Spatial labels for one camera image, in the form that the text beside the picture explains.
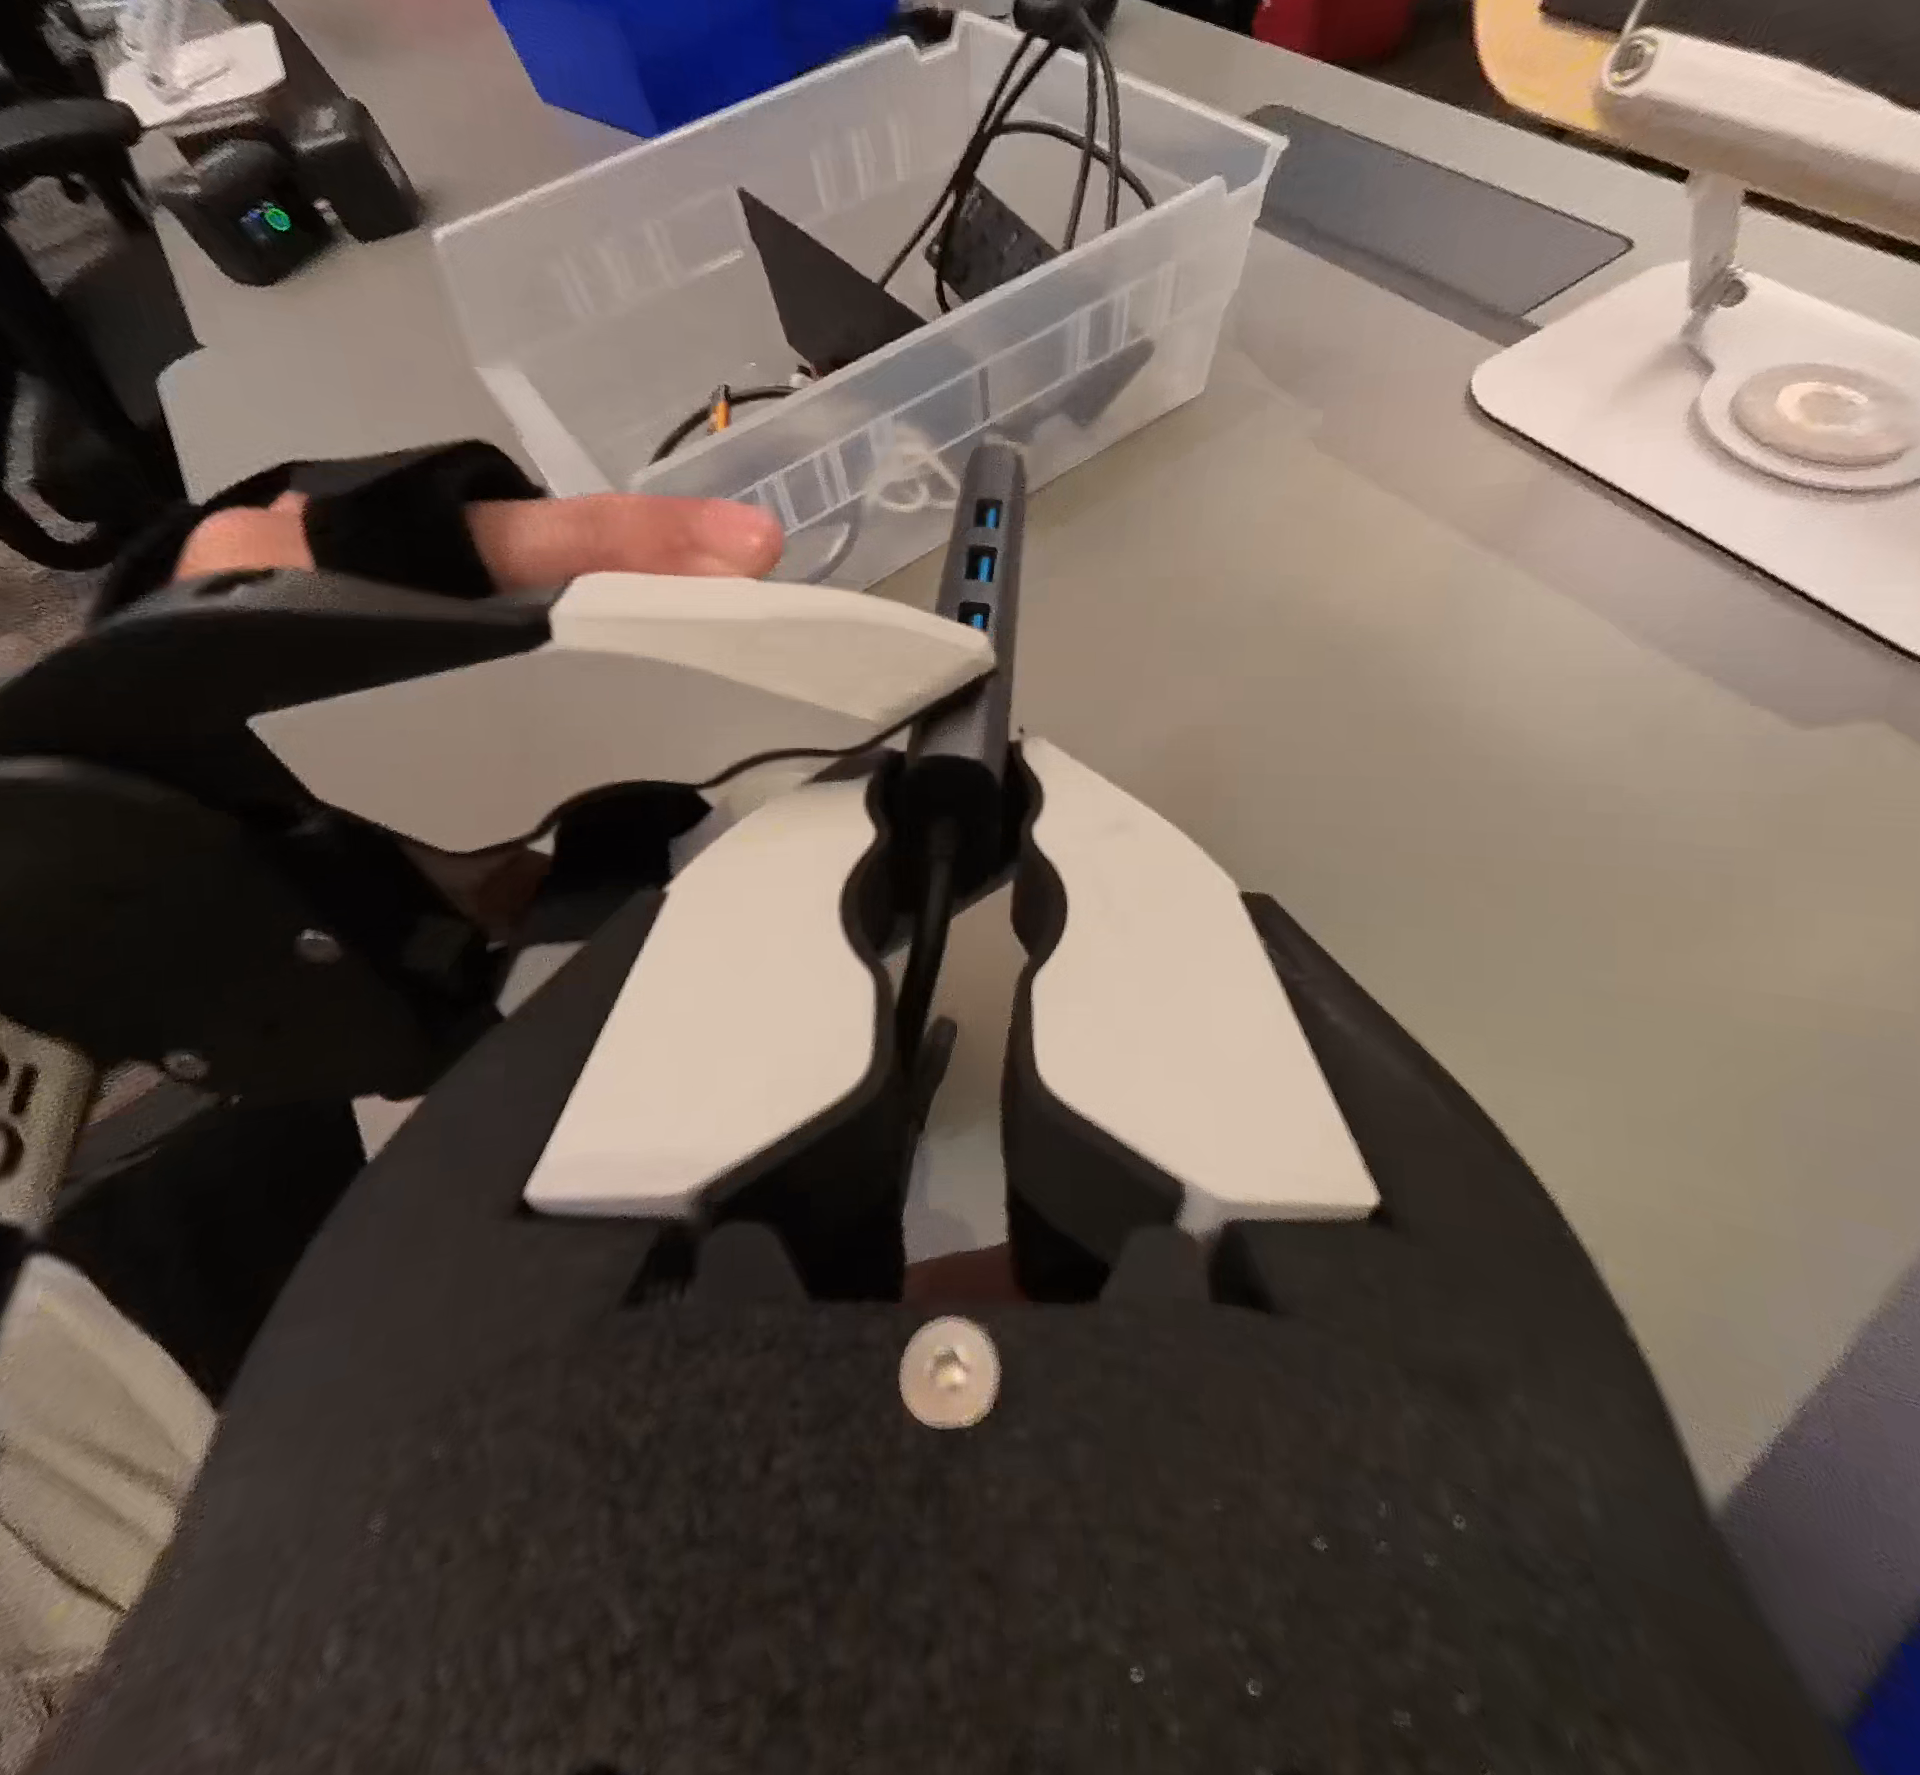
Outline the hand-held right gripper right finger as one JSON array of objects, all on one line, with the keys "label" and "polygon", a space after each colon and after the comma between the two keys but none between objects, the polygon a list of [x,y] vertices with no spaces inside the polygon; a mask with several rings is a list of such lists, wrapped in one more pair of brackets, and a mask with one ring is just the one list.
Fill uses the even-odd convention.
[{"label": "hand-held right gripper right finger", "polygon": [[1019,766],[1009,1205],[1069,1240],[1370,1217],[1379,1190],[1232,876],[1054,741],[1025,740]]}]

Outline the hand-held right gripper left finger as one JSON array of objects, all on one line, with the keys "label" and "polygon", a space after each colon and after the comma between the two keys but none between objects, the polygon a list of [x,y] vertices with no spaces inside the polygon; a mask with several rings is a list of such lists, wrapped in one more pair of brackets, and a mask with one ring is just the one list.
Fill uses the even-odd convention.
[{"label": "hand-held right gripper left finger", "polygon": [[851,1102],[886,996],[856,903],[872,796],[869,777],[794,786],[672,876],[524,1183],[529,1212],[691,1217]]}]

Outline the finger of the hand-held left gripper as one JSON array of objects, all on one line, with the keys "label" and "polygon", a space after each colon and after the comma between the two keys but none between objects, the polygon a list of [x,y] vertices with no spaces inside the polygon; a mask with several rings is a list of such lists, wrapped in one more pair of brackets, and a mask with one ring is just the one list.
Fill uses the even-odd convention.
[{"label": "finger of the hand-held left gripper", "polygon": [[864,592],[592,574],[548,610],[558,649],[618,653],[897,728],[994,673],[986,635]]},{"label": "finger of the hand-held left gripper", "polygon": [[253,714],[319,803],[445,855],[536,834],[603,789],[693,786],[766,754],[838,752],[907,698],[864,660],[790,647],[545,647]]}]

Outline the grey aluminium USB hub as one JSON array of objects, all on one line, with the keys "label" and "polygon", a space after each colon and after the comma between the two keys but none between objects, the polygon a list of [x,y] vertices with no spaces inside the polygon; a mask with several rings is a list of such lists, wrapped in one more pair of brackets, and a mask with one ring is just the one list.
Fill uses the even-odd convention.
[{"label": "grey aluminium USB hub", "polygon": [[1028,524],[1028,467],[1011,440],[971,449],[948,536],[934,613],[983,637],[985,677],[961,685],[911,728],[914,765],[968,765],[1002,779],[1011,745],[1019,588]]}]

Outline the clear plastic bin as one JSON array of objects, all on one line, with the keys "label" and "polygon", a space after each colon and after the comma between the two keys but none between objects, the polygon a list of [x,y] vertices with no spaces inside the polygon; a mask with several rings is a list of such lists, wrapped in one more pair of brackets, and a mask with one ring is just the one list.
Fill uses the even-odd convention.
[{"label": "clear plastic bin", "polygon": [[[1084,68],[1024,87],[977,178],[1057,258],[942,312],[934,206],[1014,57],[960,14],[693,128],[556,178],[433,235],[481,385],[552,493],[729,498],[773,514],[779,577],[873,588],[942,550],[971,449],[1024,450],[1040,491],[1193,402],[1207,384],[1282,139],[1117,75],[1122,172],[1092,134]],[[745,230],[743,187],[924,320],[850,372],[804,381]],[[1148,339],[1148,370],[1087,430],[1049,410],[1069,372]]]}]

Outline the black multi-port USB hub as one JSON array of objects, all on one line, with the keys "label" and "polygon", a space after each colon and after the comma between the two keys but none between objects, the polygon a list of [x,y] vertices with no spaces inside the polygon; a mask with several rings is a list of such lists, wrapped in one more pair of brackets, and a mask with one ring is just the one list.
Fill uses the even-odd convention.
[{"label": "black multi-port USB hub", "polygon": [[942,312],[1011,286],[1057,258],[1055,249],[977,178],[951,200],[922,254]]}]

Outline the person's left hand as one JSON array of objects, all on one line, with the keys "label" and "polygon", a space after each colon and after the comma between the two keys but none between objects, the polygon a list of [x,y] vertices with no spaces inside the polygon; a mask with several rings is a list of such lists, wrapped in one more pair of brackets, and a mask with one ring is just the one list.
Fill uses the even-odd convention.
[{"label": "person's left hand", "polygon": [[786,545],[779,520],[752,506],[654,493],[486,500],[471,505],[464,520],[501,595],[596,574],[764,579]]}]

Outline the black bin divider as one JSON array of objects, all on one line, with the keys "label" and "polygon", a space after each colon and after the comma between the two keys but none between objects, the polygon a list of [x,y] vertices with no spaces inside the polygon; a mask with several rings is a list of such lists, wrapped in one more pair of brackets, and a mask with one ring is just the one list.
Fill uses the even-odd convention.
[{"label": "black bin divider", "polygon": [[[738,187],[735,195],[782,334],[804,381],[850,372],[924,329],[924,320],[886,286],[856,271],[840,254],[830,253],[751,190]],[[1091,429],[1148,370],[1155,355],[1155,343],[1137,339],[1069,372],[1049,411],[1077,430]]]}]

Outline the black office chair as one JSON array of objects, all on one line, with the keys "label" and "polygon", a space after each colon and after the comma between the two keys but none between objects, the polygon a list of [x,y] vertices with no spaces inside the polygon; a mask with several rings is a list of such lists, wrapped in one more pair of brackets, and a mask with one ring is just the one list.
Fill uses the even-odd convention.
[{"label": "black office chair", "polygon": [[81,574],[185,498],[160,388],[193,337],[64,4],[1,0],[1,536]]}]

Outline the black device with green display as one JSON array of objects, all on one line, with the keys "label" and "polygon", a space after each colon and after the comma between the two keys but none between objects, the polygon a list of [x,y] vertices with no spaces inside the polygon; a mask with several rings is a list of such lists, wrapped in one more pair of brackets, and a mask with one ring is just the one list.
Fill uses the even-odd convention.
[{"label": "black device with green display", "polygon": [[275,146],[233,138],[160,178],[152,202],[229,281],[264,289],[308,269],[335,245]]}]

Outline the small black charger dock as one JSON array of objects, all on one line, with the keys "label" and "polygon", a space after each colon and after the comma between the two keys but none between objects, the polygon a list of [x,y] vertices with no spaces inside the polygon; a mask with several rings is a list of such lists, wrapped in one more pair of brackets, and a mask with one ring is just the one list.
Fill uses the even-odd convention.
[{"label": "small black charger dock", "polygon": [[301,192],[358,245],[419,230],[419,192],[356,98],[334,96],[303,107],[290,147]]}]

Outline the person's white shirt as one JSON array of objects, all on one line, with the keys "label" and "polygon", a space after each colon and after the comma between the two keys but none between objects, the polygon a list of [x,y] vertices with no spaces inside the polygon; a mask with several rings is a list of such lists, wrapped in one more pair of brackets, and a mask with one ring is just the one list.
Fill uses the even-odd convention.
[{"label": "person's white shirt", "polygon": [[1,1327],[1,1747],[23,1768],[169,1548],[216,1427],[74,1266],[26,1253]]}]

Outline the clear acrylic stand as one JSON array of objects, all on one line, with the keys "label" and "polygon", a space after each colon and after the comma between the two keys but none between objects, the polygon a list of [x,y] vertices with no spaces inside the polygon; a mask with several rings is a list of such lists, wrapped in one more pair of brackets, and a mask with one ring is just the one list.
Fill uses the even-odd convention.
[{"label": "clear acrylic stand", "polygon": [[240,115],[286,83],[274,28],[197,12],[213,2],[119,0],[106,96],[131,112],[141,134]]}]

